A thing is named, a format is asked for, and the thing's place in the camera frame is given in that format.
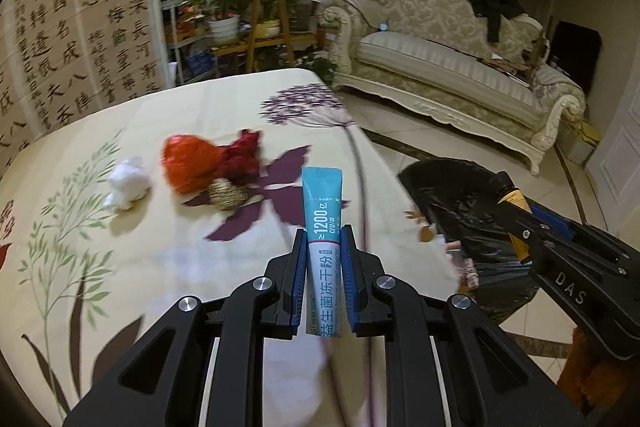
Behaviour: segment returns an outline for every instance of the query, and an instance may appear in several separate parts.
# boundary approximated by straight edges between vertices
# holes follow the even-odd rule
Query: calligraphy scroll
[[[20,150],[168,87],[157,0],[3,0],[0,176]]]

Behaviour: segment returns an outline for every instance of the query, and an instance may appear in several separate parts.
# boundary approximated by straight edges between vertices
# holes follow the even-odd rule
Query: white crumpled tissue
[[[121,212],[129,210],[133,201],[146,196],[151,178],[146,173],[142,158],[134,156],[116,165],[109,176],[109,183],[113,192],[105,198],[103,207]]]

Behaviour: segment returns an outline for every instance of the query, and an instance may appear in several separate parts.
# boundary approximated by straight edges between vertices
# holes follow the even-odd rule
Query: black jacket
[[[476,17],[487,18],[487,41],[498,42],[500,35],[500,15],[507,19],[524,13],[517,0],[469,0]]]

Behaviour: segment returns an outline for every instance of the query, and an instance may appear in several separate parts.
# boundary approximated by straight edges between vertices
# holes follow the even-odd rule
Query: sofa armrest
[[[374,1],[327,0],[322,4],[318,22],[338,29],[329,51],[329,59],[338,64],[338,72],[351,73],[351,61],[355,60],[358,44],[378,31],[378,21],[386,21],[386,10]]]
[[[531,90],[545,114],[544,127],[531,138],[536,149],[551,149],[558,137],[560,120],[576,122],[584,115],[586,102],[580,86],[564,74],[544,64],[533,77]]]

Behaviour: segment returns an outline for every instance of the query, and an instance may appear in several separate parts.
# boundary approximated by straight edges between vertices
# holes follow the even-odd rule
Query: white door
[[[616,115],[587,171],[609,232],[616,234],[640,206],[640,39]]]

